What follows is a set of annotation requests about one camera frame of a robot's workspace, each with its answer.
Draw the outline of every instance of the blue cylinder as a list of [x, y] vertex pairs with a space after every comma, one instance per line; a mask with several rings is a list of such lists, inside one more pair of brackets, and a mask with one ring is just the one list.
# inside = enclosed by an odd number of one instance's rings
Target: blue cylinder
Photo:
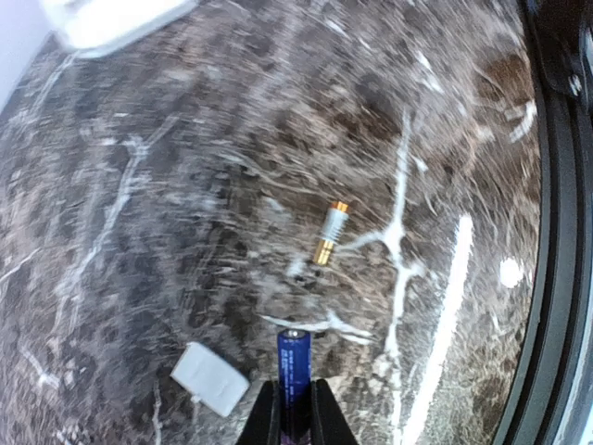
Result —
[[278, 371], [283, 443], [307, 442], [311, 419], [311, 334], [285, 329], [278, 334]]

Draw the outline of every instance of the eraser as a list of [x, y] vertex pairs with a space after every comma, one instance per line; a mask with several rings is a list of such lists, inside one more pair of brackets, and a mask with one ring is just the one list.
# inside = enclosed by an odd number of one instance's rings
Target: eraser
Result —
[[229, 363], [200, 343], [188, 343], [171, 377], [214, 413], [227, 417], [249, 388]]

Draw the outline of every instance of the white wall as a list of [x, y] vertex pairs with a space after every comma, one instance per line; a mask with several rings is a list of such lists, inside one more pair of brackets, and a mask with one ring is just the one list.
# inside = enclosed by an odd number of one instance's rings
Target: white wall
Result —
[[0, 111], [48, 33], [37, 0], [0, 0]]

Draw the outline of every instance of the marble surface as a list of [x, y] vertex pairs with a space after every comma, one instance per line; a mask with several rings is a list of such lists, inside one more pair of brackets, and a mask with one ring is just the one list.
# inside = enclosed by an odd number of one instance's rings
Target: marble surface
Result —
[[[104, 59], [48, 43], [0, 117], [0, 443], [233, 444], [292, 325], [361, 444], [487, 444], [535, 117], [513, 2], [211, 1]], [[169, 378], [188, 341], [252, 382], [228, 419]]]

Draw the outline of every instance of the battery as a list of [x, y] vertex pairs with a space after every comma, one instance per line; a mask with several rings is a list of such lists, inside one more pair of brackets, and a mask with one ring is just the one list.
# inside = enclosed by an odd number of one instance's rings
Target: battery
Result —
[[278, 334], [278, 372], [283, 445], [307, 443], [311, 419], [311, 334]]
[[342, 201], [334, 201], [327, 211], [325, 224], [323, 225], [321, 239], [317, 244], [313, 262], [320, 266], [326, 266], [334, 247], [342, 234], [344, 225], [348, 219], [348, 204]]

